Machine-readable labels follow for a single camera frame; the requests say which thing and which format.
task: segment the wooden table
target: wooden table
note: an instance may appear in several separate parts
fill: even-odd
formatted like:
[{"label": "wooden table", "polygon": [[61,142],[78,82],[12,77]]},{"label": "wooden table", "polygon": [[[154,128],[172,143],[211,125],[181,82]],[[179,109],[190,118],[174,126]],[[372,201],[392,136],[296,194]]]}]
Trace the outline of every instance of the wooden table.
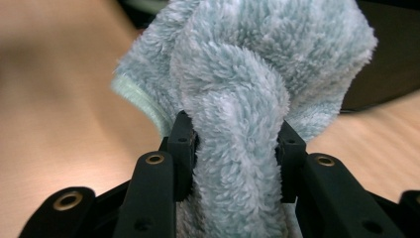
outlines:
[{"label": "wooden table", "polygon": [[[52,193],[100,194],[159,144],[153,124],[109,84],[137,32],[113,1],[0,2],[0,237],[16,237]],[[397,200],[420,189],[420,92],[343,115],[308,151],[341,159]]]}]

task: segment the towel fold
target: towel fold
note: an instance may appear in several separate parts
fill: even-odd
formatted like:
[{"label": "towel fold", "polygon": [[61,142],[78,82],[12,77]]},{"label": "towel fold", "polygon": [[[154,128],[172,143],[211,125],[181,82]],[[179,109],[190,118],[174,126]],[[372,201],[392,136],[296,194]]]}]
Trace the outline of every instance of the towel fold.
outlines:
[{"label": "towel fold", "polygon": [[172,0],[122,58],[113,88],[167,136],[185,110],[200,138],[180,237],[294,237],[276,136],[305,140],[339,112],[376,38],[353,0]]}]

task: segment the microfiber cloth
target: microfiber cloth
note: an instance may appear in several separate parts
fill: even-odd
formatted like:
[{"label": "microfiber cloth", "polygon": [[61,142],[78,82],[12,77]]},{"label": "microfiber cloth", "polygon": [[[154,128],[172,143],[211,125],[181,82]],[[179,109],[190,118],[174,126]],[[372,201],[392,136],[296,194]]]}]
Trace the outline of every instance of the microfiber cloth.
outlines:
[{"label": "microfiber cloth", "polygon": [[167,136],[200,145],[180,237],[296,237],[275,159],[283,120],[306,141],[337,116],[376,46],[353,0],[172,0],[121,59],[112,87]]}]

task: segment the towel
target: towel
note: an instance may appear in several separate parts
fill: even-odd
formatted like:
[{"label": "towel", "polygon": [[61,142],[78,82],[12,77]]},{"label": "towel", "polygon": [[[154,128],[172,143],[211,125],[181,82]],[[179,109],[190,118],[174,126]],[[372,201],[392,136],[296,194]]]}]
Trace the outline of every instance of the towel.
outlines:
[{"label": "towel", "polygon": [[354,0],[172,0],[121,59],[113,89],[167,136],[185,110],[200,138],[179,237],[296,237],[280,203],[276,137],[337,116],[376,46]]}]

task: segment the brass insert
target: brass insert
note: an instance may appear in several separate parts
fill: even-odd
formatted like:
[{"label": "brass insert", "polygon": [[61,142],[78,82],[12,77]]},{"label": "brass insert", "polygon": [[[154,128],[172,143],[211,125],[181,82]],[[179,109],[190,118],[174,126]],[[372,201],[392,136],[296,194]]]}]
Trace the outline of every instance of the brass insert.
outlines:
[{"label": "brass insert", "polygon": [[157,165],[164,161],[164,156],[161,155],[151,155],[146,158],[146,163],[149,165]]},{"label": "brass insert", "polygon": [[58,211],[69,210],[69,209],[73,208],[74,206],[76,206],[78,203],[80,203],[82,198],[83,198],[83,194],[81,194],[80,192],[70,191],[70,192],[67,192],[67,193],[63,194],[61,197],[59,197],[54,202],[52,207],[55,210],[58,210]]},{"label": "brass insert", "polygon": [[326,167],[332,167],[333,165],[336,164],[331,158],[323,157],[323,156],[317,157],[316,161],[318,162],[319,165],[326,166]]}]

